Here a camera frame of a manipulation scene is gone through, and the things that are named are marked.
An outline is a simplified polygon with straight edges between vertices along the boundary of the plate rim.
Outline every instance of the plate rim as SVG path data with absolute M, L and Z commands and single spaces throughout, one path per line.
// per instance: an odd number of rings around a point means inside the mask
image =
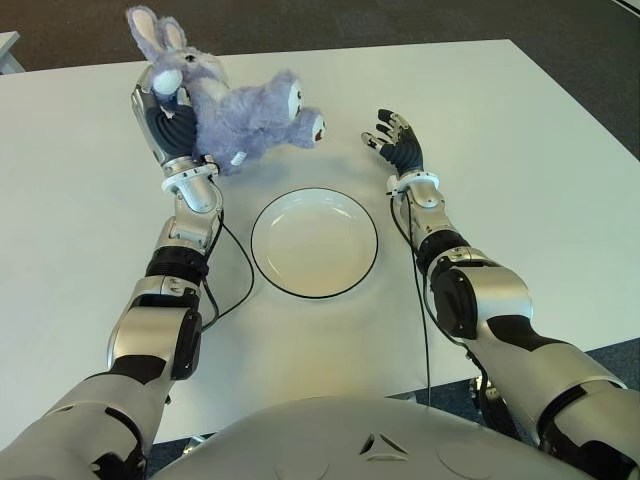
M 260 220 L 260 217 L 262 216 L 262 214 L 265 212 L 265 210 L 267 210 L 267 208 L 269 208 L 273 203 L 277 202 L 278 200 L 280 200 L 282 197 L 286 196 L 286 195 L 290 195 L 292 193 L 296 193 L 296 192 L 301 192 L 304 190 L 326 190 L 329 192 L 333 192 L 333 193 L 337 193 L 339 195 L 343 195 L 345 197 L 347 197 L 349 200 L 351 200 L 352 202 L 354 202 L 356 205 L 358 205 L 362 211 L 367 215 L 367 217 L 369 218 L 369 221 L 371 222 L 371 225 L 373 226 L 373 234 L 375 236 L 376 239 L 376 249 L 373 252 L 373 257 L 371 258 L 371 263 L 369 265 L 369 267 L 367 268 L 367 271 L 363 273 L 362 277 L 360 279 L 358 279 L 357 282 L 355 282 L 353 285 L 345 288 L 344 290 L 341 290 L 339 292 L 336 293 L 332 293 L 330 295 L 318 295 L 318 296 L 311 296 L 311 295 L 304 295 L 301 293 L 295 293 L 292 292 L 290 290 L 287 290 L 284 287 L 281 287 L 280 285 L 277 285 L 275 282 L 273 282 L 260 268 L 260 264 L 258 263 L 258 261 L 256 260 L 256 255 L 253 249 L 253 239 L 254 239 L 254 232 L 256 229 L 256 225 L 258 223 L 258 220 Z M 260 272 L 260 274 L 262 275 L 262 278 L 264 278 L 267 282 L 269 282 L 271 285 L 273 285 L 274 287 L 276 287 L 278 290 L 281 290 L 285 293 L 288 293 L 289 295 L 293 295 L 294 297 L 298 297 L 298 298 L 306 298 L 309 300 L 323 300 L 326 298 L 332 298 L 332 297 L 337 297 L 338 295 L 342 295 L 343 293 L 348 292 L 349 290 L 352 290 L 353 288 L 357 287 L 358 285 L 360 285 L 360 283 L 362 283 L 362 281 L 367 278 L 367 275 L 369 275 L 369 272 L 371 271 L 371 269 L 373 268 L 373 265 L 376 263 L 376 259 L 378 258 L 378 250 L 380 247 L 380 240 L 378 238 L 378 229 L 376 228 L 376 224 L 373 221 L 373 218 L 371 218 L 371 215 L 369 214 L 369 212 L 367 211 L 366 208 L 364 208 L 360 202 L 358 202 L 356 199 L 354 199 L 353 197 L 351 197 L 350 195 L 347 195 L 346 193 L 340 192 L 338 190 L 334 190 L 332 188 L 324 188 L 324 187 L 303 187 L 303 188 L 296 188 L 294 190 L 290 190 L 286 193 L 283 193 L 282 195 L 277 196 L 276 198 L 274 198 L 273 200 L 271 200 L 262 210 L 260 210 L 260 213 L 258 214 L 258 216 L 256 216 L 256 219 L 253 221 L 253 226 L 251 227 L 251 258 L 253 258 L 253 263 L 255 264 L 256 268 L 258 269 L 258 271 Z

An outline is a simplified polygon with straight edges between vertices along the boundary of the white plate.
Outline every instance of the white plate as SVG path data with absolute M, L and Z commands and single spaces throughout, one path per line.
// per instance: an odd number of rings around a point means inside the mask
M 356 201 L 333 190 L 287 193 L 260 213 L 251 235 L 258 269 L 292 295 L 326 298 L 357 285 L 373 266 L 378 236 Z

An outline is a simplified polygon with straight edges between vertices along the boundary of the plush toy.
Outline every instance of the plush toy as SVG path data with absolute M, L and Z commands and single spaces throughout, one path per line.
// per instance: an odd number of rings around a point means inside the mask
M 152 88 L 162 102 L 180 87 L 189 93 L 197 119 L 194 154 L 211 155 L 221 175 L 240 169 L 271 147 L 289 143 L 312 148 L 326 126 L 315 108 L 303 107 L 300 80 L 281 71 L 258 87 L 231 90 L 218 58 L 187 46 L 171 17 L 158 20 L 147 7 L 127 11 L 131 33 L 151 62 Z

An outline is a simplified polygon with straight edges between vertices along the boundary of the bunny head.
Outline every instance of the bunny head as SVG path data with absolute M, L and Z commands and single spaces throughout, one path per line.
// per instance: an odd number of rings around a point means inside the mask
M 228 89 L 227 74 L 215 56 L 187 46 L 187 38 L 172 17 L 158 20 L 144 6 L 127 10 L 127 20 L 133 38 L 149 62 L 153 64 L 153 90 L 160 95 L 172 95 L 181 85 L 210 78 Z

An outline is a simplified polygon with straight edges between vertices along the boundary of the dark floor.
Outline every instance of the dark floor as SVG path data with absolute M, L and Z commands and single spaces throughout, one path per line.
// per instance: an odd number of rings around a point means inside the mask
M 2 0 L 0 32 L 27 70 L 142 59 L 125 0 Z M 192 44 L 215 54 L 510 38 L 627 149 L 640 156 L 640 21 L 610 0 L 172 0 Z M 640 340 L 591 352 L 640 388 Z M 424 400 L 423 393 L 419 399 Z M 467 382 L 433 389 L 433 405 L 479 420 Z M 185 441 L 157 445 L 150 473 Z

